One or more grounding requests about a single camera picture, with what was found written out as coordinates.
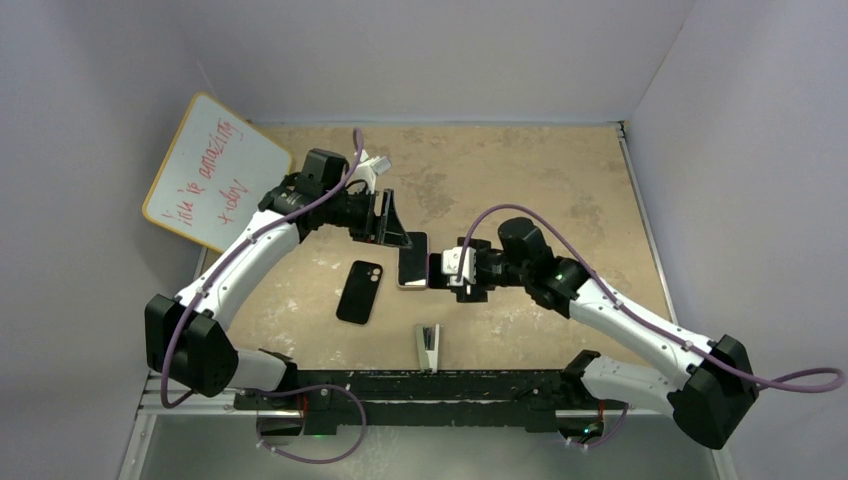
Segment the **black phone case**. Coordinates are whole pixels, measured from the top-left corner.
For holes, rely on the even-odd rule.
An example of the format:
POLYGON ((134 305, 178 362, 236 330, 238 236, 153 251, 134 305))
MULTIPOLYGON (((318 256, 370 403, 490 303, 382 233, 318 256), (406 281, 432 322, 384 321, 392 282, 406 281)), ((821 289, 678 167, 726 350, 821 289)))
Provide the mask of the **black phone case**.
POLYGON ((352 263, 336 309, 338 320, 365 325, 368 323, 382 279, 379 264, 356 260, 352 263))

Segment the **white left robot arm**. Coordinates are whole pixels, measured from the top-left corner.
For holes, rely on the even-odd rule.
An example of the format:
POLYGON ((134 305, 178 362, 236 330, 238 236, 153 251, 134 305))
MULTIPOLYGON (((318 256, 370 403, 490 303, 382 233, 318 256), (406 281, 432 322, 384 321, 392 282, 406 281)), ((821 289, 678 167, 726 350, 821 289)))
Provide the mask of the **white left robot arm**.
POLYGON ((146 362, 159 373, 163 405, 173 407, 170 381, 213 397, 227 388, 259 390, 272 408, 297 399, 296 365, 267 350, 241 350, 227 332, 242 304, 285 255, 324 225, 344 228, 351 239, 408 249, 390 189, 378 190, 386 156, 359 151, 355 162, 318 148, 299 172, 288 174, 260 200, 247 227, 189 286, 172 297, 155 295, 144 310, 146 362))

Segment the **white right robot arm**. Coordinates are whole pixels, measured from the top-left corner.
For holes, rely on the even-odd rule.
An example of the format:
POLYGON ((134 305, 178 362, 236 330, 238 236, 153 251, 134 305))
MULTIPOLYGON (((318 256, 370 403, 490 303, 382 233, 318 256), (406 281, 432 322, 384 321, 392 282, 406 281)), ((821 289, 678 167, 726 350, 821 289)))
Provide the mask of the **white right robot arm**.
POLYGON ((557 256, 542 231, 516 217, 498 228, 501 241, 459 238, 439 272, 460 303, 484 302, 497 287, 520 287, 540 307, 589 326, 644 360, 618 362, 590 353, 564 376, 561 392, 576 407, 616 400, 671 418, 698 444, 720 450, 759 397, 745 346, 676 326, 631 302, 578 260, 557 256))

